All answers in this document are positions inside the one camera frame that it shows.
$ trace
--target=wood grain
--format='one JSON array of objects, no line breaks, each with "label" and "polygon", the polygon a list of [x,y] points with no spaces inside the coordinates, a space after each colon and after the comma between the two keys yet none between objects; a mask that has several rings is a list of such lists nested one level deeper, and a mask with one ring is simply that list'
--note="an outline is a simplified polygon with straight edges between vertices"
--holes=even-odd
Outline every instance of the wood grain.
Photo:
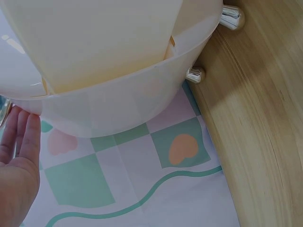
[{"label": "wood grain", "polygon": [[242,227],[303,226],[303,0],[230,0],[243,30],[220,26],[191,85]]}]

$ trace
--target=checkered pattern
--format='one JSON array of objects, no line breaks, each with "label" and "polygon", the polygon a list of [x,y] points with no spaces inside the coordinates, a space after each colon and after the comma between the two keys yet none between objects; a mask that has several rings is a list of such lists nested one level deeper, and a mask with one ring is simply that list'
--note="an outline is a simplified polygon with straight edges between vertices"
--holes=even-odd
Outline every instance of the checkered pattern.
[{"label": "checkered pattern", "polygon": [[[206,171],[220,165],[201,113],[186,82],[166,110],[129,131],[83,139],[65,135],[42,121],[42,132],[41,187],[23,223],[24,226],[45,226],[51,218],[65,212],[100,214],[123,210],[144,198],[159,179],[174,171]],[[193,156],[184,157],[179,163],[172,164],[170,157],[174,155],[173,152],[179,152],[175,154],[179,156],[184,152],[178,149],[182,143],[178,141],[179,135],[192,138],[192,141],[196,142],[197,150]],[[218,202],[220,208],[216,209],[229,206],[233,211],[234,207],[223,174],[220,173],[214,179],[212,180],[214,183],[223,183],[220,185],[220,193],[228,197],[226,200],[228,205]],[[158,217],[156,215],[158,212],[154,213],[153,209],[160,207],[165,209],[162,200],[169,199],[174,193],[189,192],[189,195],[194,195],[197,183],[201,182],[201,179],[187,178],[182,178],[182,183],[181,179],[169,181],[162,187],[166,188],[165,191],[159,189],[160,194],[152,196],[149,205],[142,205],[140,209],[119,218],[99,221],[66,218],[55,226],[147,227],[155,218],[165,223],[164,220],[161,221],[163,217]],[[200,186],[198,197],[200,193],[203,193],[203,186]],[[178,206],[175,204],[178,201],[175,197],[172,201],[174,202],[168,204]],[[194,203],[199,199],[189,197],[186,201],[189,202],[188,206],[191,206],[190,201]],[[175,215],[178,215],[178,211],[170,213],[163,210],[164,216],[165,212],[177,220]],[[193,211],[184,214],[184,217],[189,219],[197,216]],[[230,219],[233,226],[237,226],[236,215],[233,214],[231,217],[227,219]],[[172,223],[166,226],[183,226],[180,221],[176,221],[174,225]]]}]

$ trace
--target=green square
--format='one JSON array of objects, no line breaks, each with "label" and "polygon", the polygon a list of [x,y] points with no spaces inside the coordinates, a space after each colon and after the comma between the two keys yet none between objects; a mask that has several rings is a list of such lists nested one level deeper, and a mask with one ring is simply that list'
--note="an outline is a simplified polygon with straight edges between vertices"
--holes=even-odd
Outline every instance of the green square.
[{"label": "green square", "polygon": [[189,87],[187,81],[184,81],[184,83],[182,84],[182,88],[183,88],[183,90],[184,90],[184,92],[185,92],[185,94],[186,94],[186,96],[187,96],[187,98],[188,98],[188,100],[189,100],[189,102],[190,102],[193,110],[195,111],[196,116],[200,116],[201,112],[199,110],[197,102],[196,102],[196,100],[194,98],[193,93],[190,90],[190,87]]},{"label": "green square", "polygon": [[42,164],[40,161],[39,161],[39,170],[43,170],[43,167],[42,167]]},{"label": "green square", "polygon": [[52,130],[53,127],[47,123],[46,121],[41,121],[41,132],[49,132],[50,130]]},{"label": "green square", "polygon": [[115,202],[95,154],[45,170],[59,205],[103,207]]},{"label": "green square", "polygon": [[142,124],[131,130],[118,133],[118,134],[114,135],[114,138],[115,138],[116,144],[119,145],[119,144],[126,143],[128,141],[137,139],[139,137],[142,137],[142,136],[145,136],[148,134],[149,134],[149,131],[148,131],[147,125]]},{"label": "green square", "polygon": [[104,136],[98,138],[91,138],[91,144],[95,152],[105,150],[107,148],[114,147],[116,145],[116,141],[114,136]]},{"label": "green square", "polygon": [[[183,161],[176,165],[171,163],[169,154],[173,143],[176,142],[176,139],[179,138],[180,135],[186,135],[186,138],[190,138],[191,141],[196,141],[197,153],[193,157],[184,158]],[[201,126],[196,117],[152,133],[151,137],[155,144],[162,168],[192,167],[210,160],[210,157],[203,144]]]}]

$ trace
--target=white plastic container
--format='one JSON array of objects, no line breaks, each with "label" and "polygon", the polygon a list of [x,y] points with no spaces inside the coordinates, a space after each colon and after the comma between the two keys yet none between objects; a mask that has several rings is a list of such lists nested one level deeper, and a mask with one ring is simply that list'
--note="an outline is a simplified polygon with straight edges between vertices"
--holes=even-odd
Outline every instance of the white plastic container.
[{"label": "white plastic container", "polygon": [[9,98],[77,137],[100,137],[134,128],[159,114],[173,99],[217,27],[222,9],[222,0],[184,0],[172,32],[173,56],[151,67],[60,95]]}]

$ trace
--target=orange heart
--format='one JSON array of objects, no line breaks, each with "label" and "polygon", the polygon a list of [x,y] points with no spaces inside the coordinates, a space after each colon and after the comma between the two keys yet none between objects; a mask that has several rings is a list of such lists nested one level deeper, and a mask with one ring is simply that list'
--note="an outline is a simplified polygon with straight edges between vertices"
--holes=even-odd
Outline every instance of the orange heart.
[{"label": "orange heart", "polygon": [[185,158],[191,158],[198,154],[197,140],[188,134],[178,135],[169,149],[169,161],[174,166],[180,164]]}]

